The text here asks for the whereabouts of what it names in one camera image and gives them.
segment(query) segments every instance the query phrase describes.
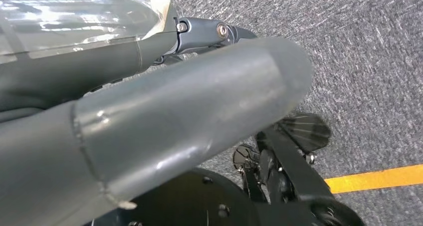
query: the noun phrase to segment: black mount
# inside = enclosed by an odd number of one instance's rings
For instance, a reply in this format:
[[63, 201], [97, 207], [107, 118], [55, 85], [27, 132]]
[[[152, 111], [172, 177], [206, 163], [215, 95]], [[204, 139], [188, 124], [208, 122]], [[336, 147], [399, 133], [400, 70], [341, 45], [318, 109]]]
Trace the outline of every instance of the black mount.
[[284, 118], [255, 136], [258, 150], [243, 144], [234, 152], [242, 189], [194, 169], [134, 199], [134, 210], [115, 210], [88, 225], [363, 226], [310, 167], [313, 151], [325, 147], [330, 134], [315, 114]]

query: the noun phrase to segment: hex bolt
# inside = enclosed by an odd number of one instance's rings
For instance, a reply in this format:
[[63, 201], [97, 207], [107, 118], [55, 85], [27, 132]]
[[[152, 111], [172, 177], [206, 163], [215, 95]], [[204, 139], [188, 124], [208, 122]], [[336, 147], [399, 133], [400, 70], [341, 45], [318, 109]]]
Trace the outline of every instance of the hex bolt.
[[178, 24], [176, 24], [176, 31], [181, 33], [181, 32], [185, 32], [188, 30], [188, 26], [185, 22], [179, 22]]
[[143, 226], [143, 224], [140, 222], [132, 221], [128, 224], [128, 226]]
[[220, 38], [225, 39], [227, 37], [227, 26], [223, 23], [217, 24], [217, 34]]

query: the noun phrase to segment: bolt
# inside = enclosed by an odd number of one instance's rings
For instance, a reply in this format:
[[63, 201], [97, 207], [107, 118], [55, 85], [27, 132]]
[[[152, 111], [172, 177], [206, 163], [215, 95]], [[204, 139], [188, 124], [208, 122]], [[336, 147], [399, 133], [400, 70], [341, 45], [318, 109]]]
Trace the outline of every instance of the bolt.
[[227, 37], [227, 26], [223, 23], [217, 25], [217, 34], [220, 38], [225, 39]]
[[176, 31], [177, 32], [185, 32], [188, 30], [188, 26], [185, 22], [179, 22], [176, 24]]
[[316, 156], [313, 153], [309, 153], [305, 156], [305, 160], [310, 164], [313, 165], [314, 161], [316, 160]]
[[142, 223], [140, 223], [140, 222], [135, 222], [135, 221], [133, 221], [133, 222], [130, 222], [130, 223], [128, 224], [128, 226], [143, 226], [143, 224], [142, 224]]

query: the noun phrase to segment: clear plastic wrap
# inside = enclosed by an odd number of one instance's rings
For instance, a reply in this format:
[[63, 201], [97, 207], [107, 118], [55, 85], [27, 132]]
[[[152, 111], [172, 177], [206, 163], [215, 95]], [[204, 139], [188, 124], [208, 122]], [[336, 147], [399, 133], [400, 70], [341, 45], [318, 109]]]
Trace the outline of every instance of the clear plastic wrap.
[[0, 64], [146, 39], [171, 0], [0, 0]]

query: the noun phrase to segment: yellow tape stripe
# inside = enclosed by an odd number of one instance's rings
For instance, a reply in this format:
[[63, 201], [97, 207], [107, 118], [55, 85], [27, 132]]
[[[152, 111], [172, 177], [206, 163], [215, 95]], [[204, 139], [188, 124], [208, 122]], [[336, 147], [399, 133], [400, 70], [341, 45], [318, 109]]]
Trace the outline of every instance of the yellow tape stripe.
[[333, 194], [423, 184], [423, 165], [325, 179]]

